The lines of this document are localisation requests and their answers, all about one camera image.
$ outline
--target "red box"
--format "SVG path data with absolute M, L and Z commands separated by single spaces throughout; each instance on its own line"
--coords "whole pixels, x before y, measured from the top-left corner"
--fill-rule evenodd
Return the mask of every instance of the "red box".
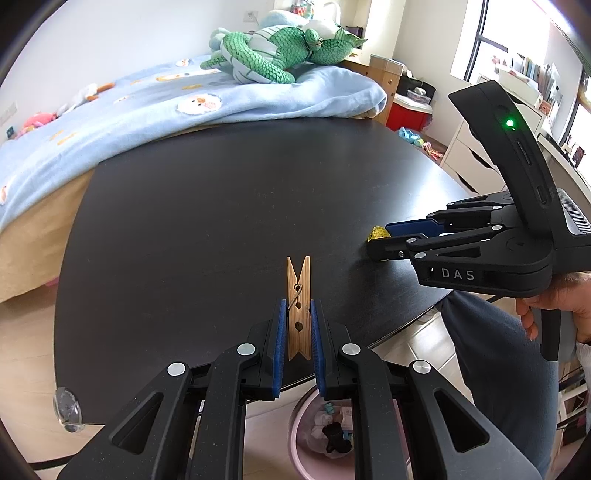
M 409 99 L 398 94 L 396 95 L 394 103 L 392 104 L 392 109 L 390 110 L 390 115 L 388 115 L 388 120 L 386 121 L 386 127 L 394 131 L 398 131 L 400 127 L 404 127 L 414 130 L 415 132 L 420 132 L 427 125 L 427 121 L 431 114 L 425 111 L 420 111 L 418 108 L 426 110 L 431 109 L 431 106 L 421 105 L 421 107 L 417 106 L 417 110 L 415 110 L 415 107 L 412 105 L 400 105 L 400 103 L 406 103 L 405 100 Z

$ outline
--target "pink stuffed toy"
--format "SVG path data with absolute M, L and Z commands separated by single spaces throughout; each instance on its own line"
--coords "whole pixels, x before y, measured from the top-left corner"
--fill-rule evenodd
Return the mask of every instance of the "pink stuffed toy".
M 49 122 L 53 122 L 56 118 L 57 115 L 54 113 L 36 113 L 35 115 L 29 117 L 22 127 L 26 128 L 30 125 L 33 125 L 34 127 L 42 127 L 43 125 L 47 125 Z
M 36 128 L 47 125 L 49 122 L 53 122 L 57 118 L 54 113 L 36 113 L 29 117 L 22 126 L 21 131 L 14 137 L 14 140 L 21 138 L 24 134 L 29 133 Z

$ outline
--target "window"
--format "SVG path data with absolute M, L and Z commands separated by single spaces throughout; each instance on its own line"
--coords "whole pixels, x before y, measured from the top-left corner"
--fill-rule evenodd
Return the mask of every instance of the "window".
M 578 147 L 581 147 L 585 155 L 580 160 L 578 170 L 580 174 L 587 180 L 591 181 L 591 87 L 589 86 L 589 76 L 585 73 L 582 76 L 581 89 L 565 140 L 568 141 L 571 147 L 571 158 L 574 156 Z
M 534 0 L 469 0 L 452 75 L 477 83 L 518 54 L 544 64 L 550 20 Z

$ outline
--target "light blue blanket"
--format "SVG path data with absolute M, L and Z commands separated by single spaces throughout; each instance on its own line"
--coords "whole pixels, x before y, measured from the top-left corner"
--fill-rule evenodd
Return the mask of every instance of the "light blue blanket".
M 99 162 L 165 135 L 201 124 L 350 117 L 380 111 L 387 99 L 375 82 L 340 67 L 302 65 L 293 72 L 298 79 L 293 85 L 238 85 L 230 75 L 201 70 L 208 57 L 123 77 L 97 100 L 5 142 L 0 147 L 0 232 Z

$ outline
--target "finger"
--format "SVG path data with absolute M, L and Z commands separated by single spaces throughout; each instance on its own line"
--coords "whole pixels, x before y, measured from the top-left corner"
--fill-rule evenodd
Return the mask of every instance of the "finger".
M 515 311 L 517 312 L 517 315 L 523 316 L 530 311 L 530 306 L 524 299 L 515 299 Z
M 530 328 L 534 323 L 534 314 L 530 309 L 527 310 L 525 315 L 521 316 L 521 324 L 523 325 L 524 329 Z
M 530 327 L 530 340 L 535 340 L 538 338 L 538 326 L 534 323 Z

